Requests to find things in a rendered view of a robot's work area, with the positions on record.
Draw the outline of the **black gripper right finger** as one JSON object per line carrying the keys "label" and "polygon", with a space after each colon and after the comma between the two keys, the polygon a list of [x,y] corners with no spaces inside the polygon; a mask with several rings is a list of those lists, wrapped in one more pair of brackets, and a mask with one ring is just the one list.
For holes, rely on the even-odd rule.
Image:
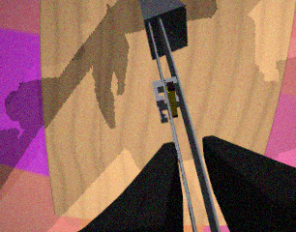
{"label": "black gripper right finger", "polygon": [[203,157],[229,232],[296,232],[296,167],[214,135]]}

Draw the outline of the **light brown wooden board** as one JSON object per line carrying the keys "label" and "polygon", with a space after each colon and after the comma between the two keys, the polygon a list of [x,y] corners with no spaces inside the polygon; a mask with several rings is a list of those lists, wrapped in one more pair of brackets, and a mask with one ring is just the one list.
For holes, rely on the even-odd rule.
{"label": "light brown wooden board", "polygon": [[[188,46],[175,69],[203,163],[202,138],[265,155],[296,0],[179,0]],[[41,90],[57,217],[94,219],[166,142],[139,0],[40,0]],[[209,225],[183,113],[174,117],[195,225]]]}

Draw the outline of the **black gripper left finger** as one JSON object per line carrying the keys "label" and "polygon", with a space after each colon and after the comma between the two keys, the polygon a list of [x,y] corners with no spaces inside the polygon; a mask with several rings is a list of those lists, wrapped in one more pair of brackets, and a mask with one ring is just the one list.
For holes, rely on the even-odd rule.
{"label": "black gripper left finger", "polygon": [[78,232],[184,232],[175,142],[164,143],[116,200]]}

